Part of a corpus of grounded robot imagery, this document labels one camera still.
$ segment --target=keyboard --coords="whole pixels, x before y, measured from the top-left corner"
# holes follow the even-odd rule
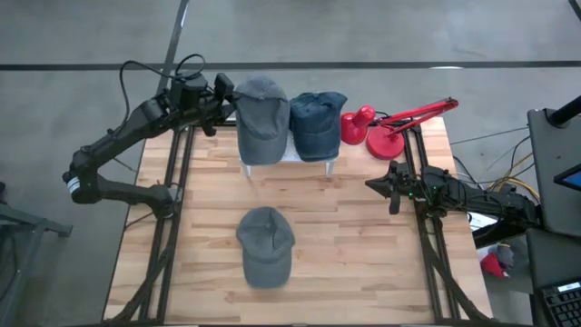
[[[581,326],[581,279],[546,287],[541,293],[553,327]]]

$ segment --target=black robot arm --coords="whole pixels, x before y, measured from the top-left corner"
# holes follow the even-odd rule
[[[156,217],[172,216],[176,192],[171,192],[169,185],[141,187],[117,183],[106,180],[97,171],[137,142],[169,129],[198,124],[206,135],[214,136],[213,126],[225,121],[234,111],[233,88],[225,74],[217,74],[213,91],[202,74],[173,78],[170,90],[144,101],[115,130],[107,131],[101,139],[73,154],[69,170],[63,174],[73,201],[97,203],[109,199],[128,204],[146,203]]]
[[[385,198],[391,198],[389,213],[399,212],[399,197],[408,196],[421,203],[427,217],[445,217],[448,211],[482,213],[498,217],[495,224],[473,232],[478,247],[505,238],[503,235],[523,233],[538,227],[538,210],[531,200],[505,188],[500,192],[472,188],[448,173],[448,170],[427,166],[421,175],[410,173],[406,163],[392,161],[388,173],[365,184]]]

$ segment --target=red object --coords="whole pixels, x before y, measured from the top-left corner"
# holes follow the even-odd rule
[[[420,108],[381,118],[377,120],[379,126],[374,127],[369,132],[367,148],[376,158],[383,160],[393,159],[401,154],[404,148],[404,140],[401,132],[417,126],[432,117],[443,114],[448,110],[454,109],[457,106],[457,100],[448,98],[434,104],[424,105]],[[395,123],[402,123],[403,120],[409,121],[397,127],[393,126]]]
[[[498,258],[494,253],[489,253],[487,256],[482,259],[480,262],[480,267],[485,273],[490,273],[493,276],[505,278],[505,274],[502,272],[502,268],[500,268],[500,263],[498,262]]]
[[[397,157],[404,148],[403,136],[394,134],[391,126],[375,127],[369,131],[367,149],[378,159],[389,160]]]
[[[346,144],[360,144],[367,136],[367,127],[375,119],[375,109],[370,105],[362,106],[356,114],[341,115],[341,141]]]

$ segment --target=blue denim cap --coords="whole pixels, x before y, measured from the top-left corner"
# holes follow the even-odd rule
[[[336,158],[340,146],[340,114],[347,97],[338,92],[303,93],[290,100],[290,129],[304,162]]]
[[[291,109],[286,94],[266,76],[249,78],[236,87],[235,93],[242,162],[247,165],[277,163],[287,147]]]
[[[236,238],[242,245],[244,277],[251,287],[281,287],[291,276],[291,226],[282,213],[272,207],[255,208],[244,215]]]

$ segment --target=yellow cable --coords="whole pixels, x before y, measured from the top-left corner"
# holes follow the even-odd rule
[[[537,201],[539,201],[539,202],[540,202],[540,195],[538,195],[538,192],[537,192],[537,191],[535,191],[535,189],[534,189],[534,188],[532,188],[532,187],[531,187],[529,184],[527,184],[527,183],[524,183],[524,182],[522,182],[522,181],[519,181],[518,179],[516,179],[516,178],[512,178],[512,177],[508,178],[508,179],[507,179],[507,182],[510,182],[510,183],[515,183],[515,184],[518,184],[518,185],[520,185],[520,186],[522,186],[522,187],[524,187],[524,188],[528,189],[528,190],[529,190],[529,191],[530,191],[530,192],[533,194],[533,196],[535,196],[535,199],[537,199]]]
[[[512,167],[510,167],[510,169],[507,170],[507,173],[505,173],[505,175],[503,176],[503,178],[507,178],[510,173],[512,173],[513,169],[515,169],[518,165],[520,165],[521,163],[523,163],[526,159],[528,159],[528,157],[530,157],[531,155],[533,155],[533,153],[527,154],[525,155],[524,158],[520,159],[519,161],[517,161],[517,163],[515,163]],[[495,182],[492,182],[488,185],[488,187],[492,186]],[[504,185],[505,181],[500,182],[496,187],[498,189],[500,189],[502,187],[502,185]]]

